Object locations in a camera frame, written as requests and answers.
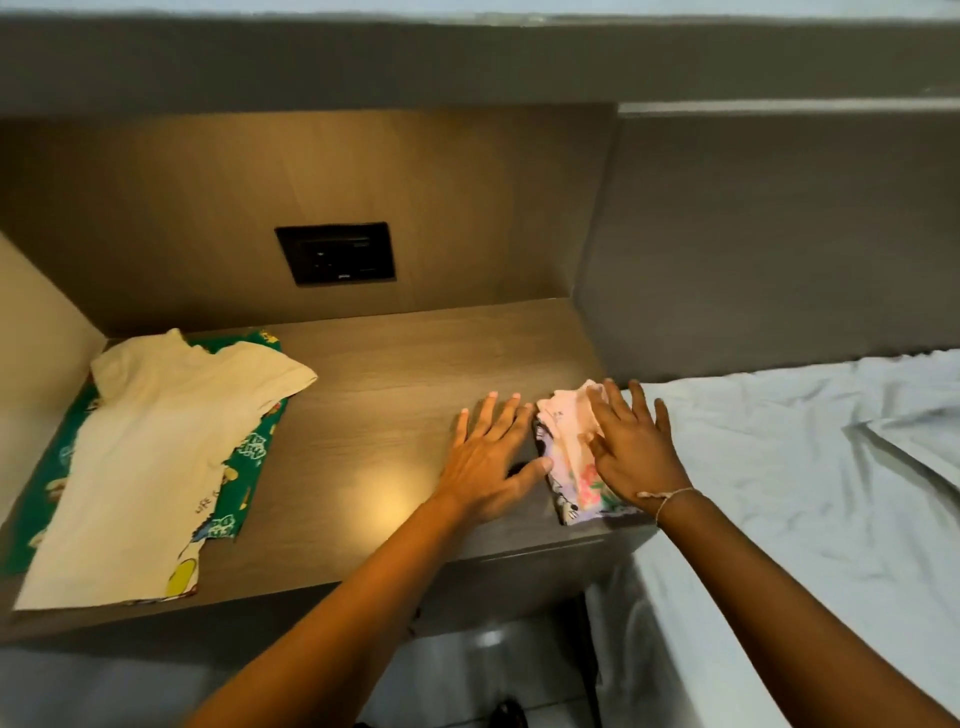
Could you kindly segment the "person's right hand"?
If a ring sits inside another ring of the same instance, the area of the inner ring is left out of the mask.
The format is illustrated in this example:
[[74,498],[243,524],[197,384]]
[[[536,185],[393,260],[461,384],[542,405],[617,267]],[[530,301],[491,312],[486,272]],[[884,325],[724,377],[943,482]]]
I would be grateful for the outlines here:
[[586,393],[609,447],[609,464],[598,473],[622,501],[658,520],[670,500],[680,494],[694,493],[695,488],[674,443],[669,446],[657,431],[655,407],[649,408],[638,381],[631,380],[628,384],[631,426],[602,428],[602,407],[607,400],[602,383]]

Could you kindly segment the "person's left hand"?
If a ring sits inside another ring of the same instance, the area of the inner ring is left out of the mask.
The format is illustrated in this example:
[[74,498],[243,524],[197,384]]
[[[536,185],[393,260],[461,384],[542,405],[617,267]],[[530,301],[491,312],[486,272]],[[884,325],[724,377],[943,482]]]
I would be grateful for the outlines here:
[[495,520],[518,504],[529,491],[517,490],[514,460],[528,435],[535,408],[522,397],[523,439],[517,447],[496,444],[496,421],[505,402],[490,392],[475,412],[470,411],[469,439],[453,448],[452,441],[438,486],[428,500],[429,511],[459,527],[476,526]]

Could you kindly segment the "pink printed garment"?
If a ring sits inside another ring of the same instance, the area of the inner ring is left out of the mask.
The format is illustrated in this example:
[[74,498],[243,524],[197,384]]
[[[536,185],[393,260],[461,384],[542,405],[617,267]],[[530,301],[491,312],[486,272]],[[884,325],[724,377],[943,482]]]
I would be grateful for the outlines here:
[[601,433],[587,395],[597,388],[599,384],[588,379],[576,390],[557,390],[536,404],[537,451],[553,463],[546,478],[558,520],[565,527],[641,513],[609,488],[584,442],[586,434]]

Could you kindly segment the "person's right forearm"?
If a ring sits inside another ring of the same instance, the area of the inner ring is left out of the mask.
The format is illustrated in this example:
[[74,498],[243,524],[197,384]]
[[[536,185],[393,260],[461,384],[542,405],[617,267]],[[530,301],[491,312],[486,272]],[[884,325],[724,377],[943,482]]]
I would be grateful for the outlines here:
[[792,728],[960,728],[695,489],[655,520]]

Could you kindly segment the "person's left forearm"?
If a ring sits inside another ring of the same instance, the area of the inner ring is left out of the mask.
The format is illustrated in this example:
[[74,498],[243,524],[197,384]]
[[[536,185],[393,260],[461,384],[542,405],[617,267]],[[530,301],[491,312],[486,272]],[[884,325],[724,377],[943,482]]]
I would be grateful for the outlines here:
[[351,728],[450,554],[492,517],[437,494],[183,728]]

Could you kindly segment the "wooden bedside table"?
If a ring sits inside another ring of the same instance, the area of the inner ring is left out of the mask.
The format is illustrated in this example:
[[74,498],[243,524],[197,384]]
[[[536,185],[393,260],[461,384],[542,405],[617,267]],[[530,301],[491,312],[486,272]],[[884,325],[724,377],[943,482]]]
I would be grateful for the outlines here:
[[[566,298],[272,326],[318,381],[289,404],[236,540],[201,550],[198,590],[131,606],[14,613],[0,647],[105,654],[244,653],[325,597],[433,492],[453,421],[498,391],[536,402],[604,369]],[[653,535],[646,516],[559,523],[538,482],[478,527],[415,612],[428,636],[526,617],[602,580]]]

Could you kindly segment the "white bed sheet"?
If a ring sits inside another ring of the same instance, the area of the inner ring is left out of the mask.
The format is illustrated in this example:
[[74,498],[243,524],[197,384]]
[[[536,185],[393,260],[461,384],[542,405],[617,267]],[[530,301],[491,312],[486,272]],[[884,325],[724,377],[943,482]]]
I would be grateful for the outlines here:
[[[960,407],[960,349],[643,388],[693,484],[960,719],[960,494],[867,427]],[[788,728],[665,535],[585,601],[603,728]]]

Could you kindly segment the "grey headboard panel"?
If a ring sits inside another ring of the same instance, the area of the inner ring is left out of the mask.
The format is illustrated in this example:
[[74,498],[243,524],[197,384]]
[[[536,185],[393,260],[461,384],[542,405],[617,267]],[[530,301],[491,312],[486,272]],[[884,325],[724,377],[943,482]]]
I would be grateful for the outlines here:
[[960,348],[960,112],[626,118],[573,297],[619,383]]

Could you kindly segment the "green printed garment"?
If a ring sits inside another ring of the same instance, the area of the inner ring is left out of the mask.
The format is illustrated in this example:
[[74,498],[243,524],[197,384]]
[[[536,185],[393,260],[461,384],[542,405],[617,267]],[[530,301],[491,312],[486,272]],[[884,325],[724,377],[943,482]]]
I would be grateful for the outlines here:
[[[11,577],[28,571],[66,487],[79,430],[101,403],[99,389],[89,374],[39,459],[20,503],[11,510],[11,537],[2,549],[0,575]],[[207,541],[238,536],[287,404],[287,398],[283,398],[271,407],[224,462],[220,485],[200,503],[207,507],[206,520],[177,558],[167,584],[167,599],[185,597],[196,590],[200,551]]]

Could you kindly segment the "white pillow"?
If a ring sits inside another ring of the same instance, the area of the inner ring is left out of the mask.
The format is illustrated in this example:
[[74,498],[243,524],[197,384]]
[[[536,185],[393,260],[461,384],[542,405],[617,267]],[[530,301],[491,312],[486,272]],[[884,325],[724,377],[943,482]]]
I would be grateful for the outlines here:
[[902,390],[874,414],[849,415],[836,432],[864,483],[902,481],[960,501],[960,385]]

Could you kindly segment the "cream t-shirt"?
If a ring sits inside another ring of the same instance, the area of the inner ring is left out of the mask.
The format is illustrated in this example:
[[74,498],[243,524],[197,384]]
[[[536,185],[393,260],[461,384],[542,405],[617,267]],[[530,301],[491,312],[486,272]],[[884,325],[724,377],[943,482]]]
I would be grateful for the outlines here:
[[78,430],[15,613],[191,595],[230,456],[317,381],[264,343],[213,353],[178,328],[112,346],[91,374],[100,404]]

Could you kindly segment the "black wall socket panel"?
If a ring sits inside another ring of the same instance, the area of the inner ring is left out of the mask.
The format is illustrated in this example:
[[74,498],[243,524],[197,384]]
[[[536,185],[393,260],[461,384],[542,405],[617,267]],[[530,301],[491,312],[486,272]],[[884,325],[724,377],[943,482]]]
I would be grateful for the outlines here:
[[297,287],[397,280],[386,222],[287,225],[274,234]]

